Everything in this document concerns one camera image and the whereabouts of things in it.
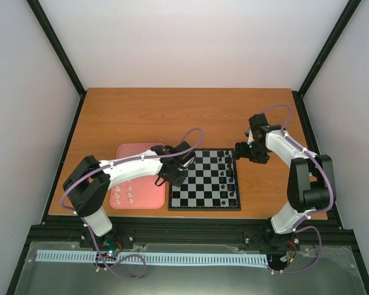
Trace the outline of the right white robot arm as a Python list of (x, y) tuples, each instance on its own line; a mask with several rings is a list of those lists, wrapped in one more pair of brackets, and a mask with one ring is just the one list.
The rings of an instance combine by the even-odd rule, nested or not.
[(266, 164), (269, 154), (277, 155), (290, 169), (287, 203), (270, 219), (272, 232), (290, 234), (315, 213), (329, 211), (335, 202), (333, 163), (300, 145), (281, 125), (268, 123), (264, 113), (249, 118), (248, 141), (236, 143), (236, 159)]

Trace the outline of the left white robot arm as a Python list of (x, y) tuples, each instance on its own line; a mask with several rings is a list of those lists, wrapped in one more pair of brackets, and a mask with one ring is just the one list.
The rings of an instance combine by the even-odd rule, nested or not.
[(155, 145), (148, 150), (115, 160), (98, 161), (90, 155), (82, 159), (63, 184), (70, 210), (83, 220), (102, 247), (116, 239), (113, 225), (103, 209), (103, 201), (112, 187), (144, 176), (158, 176), (172, 186), (181, 186), (188, 177), (188, 166), (196, 157), (187, 142), (176, 147)]

